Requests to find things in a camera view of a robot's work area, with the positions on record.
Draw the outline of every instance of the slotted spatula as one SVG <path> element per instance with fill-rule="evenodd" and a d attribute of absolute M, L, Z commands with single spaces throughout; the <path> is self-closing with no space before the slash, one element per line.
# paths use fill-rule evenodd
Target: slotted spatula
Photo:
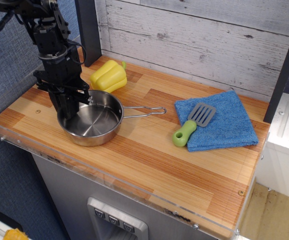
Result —
<path fill-rule="evenodd" d="M 187 121 L 172 135 L 172 142 L 177 147 L 187 144 L 190 135 L 199 127 L 206 127 L 216 113 L 216 108 L 203 102 L 197 103 L 190 112 Z"/>

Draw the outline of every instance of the wooden floor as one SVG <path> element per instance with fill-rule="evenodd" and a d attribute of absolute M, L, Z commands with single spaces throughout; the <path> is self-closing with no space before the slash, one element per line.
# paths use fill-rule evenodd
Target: wooden floor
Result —
<path fill-rule="evenodd" d="M 240 234 L 250 240 L 289 240 L 289 197 L 256 183 Z"/>

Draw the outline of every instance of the black metal post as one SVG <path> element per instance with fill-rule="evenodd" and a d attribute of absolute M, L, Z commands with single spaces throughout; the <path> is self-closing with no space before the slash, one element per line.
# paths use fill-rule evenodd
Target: black metal post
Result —
<path fill-rule="evenodd" d="M 264 122 L 267 122 L 267 123 L 272 122 L 275 112 L 277 110 L 278 104 L 280 102 L 281 96 L 284 92 L 288 77 L 289 77 L 289 50 L 286 54 L 280 75 L 278 77 L 278 81 L 276 82 L 273 94 L 271 96 L 269 107 L 265 113 L 265 116 L 263 119 Z"/>
<path fill-rule="evenodd" d="M 84 65 L 89 67 L 101 57 L 95 0 L 75 0 L 81 44 L 85 47 Z"/>

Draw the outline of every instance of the blue carpet wall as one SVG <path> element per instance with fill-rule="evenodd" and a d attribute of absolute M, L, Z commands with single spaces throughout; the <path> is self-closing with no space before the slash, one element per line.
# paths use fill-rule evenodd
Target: blue carpet wall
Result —
<path fill-rule="evenodd" d="M 69 22 L 70 39 L 78 37 L 75 2 L 60 0 L 59 8 Z M 35 83 L 32 72 L 41 67 L 37 53 L 25 27 L 13 17 L 0 32 L 0 112 Z M 0 141 L 0 212 L 19 222 L 34 240 L 64 240 L 32 161 L 28 152 Z"/>

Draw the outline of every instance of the yellow object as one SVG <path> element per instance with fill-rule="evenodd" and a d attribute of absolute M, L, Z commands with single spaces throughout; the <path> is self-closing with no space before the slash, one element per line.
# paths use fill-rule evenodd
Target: yellow object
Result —
<path fill-rule="evenodd" d="M 7 230 L 3 240 L 29 240 L 29 238 L 24 232 L 16 228 Z"/>
<path fill-rule="evenodd" d="M 108 93 L 122 88 L 127 84 L 126 63 L 120 66 L 116 61 L 109 60 L 90 76 L 91 87 Z"/>

